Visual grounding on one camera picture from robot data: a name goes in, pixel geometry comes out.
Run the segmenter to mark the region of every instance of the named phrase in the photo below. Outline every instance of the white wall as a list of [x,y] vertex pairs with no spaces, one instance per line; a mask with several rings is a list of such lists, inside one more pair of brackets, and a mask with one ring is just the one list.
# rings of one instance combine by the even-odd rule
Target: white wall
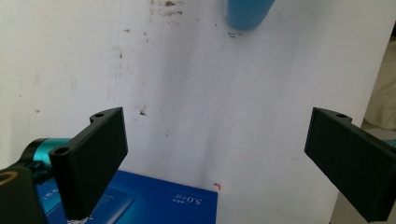
[[361,123],[395,2],[276,0],[252,32],[220,0],[165,2],[0,1],[0,167],[122,105],[122,169],[220,183],[218,223],[327,224],[337,190],[304,154],[311,109]]

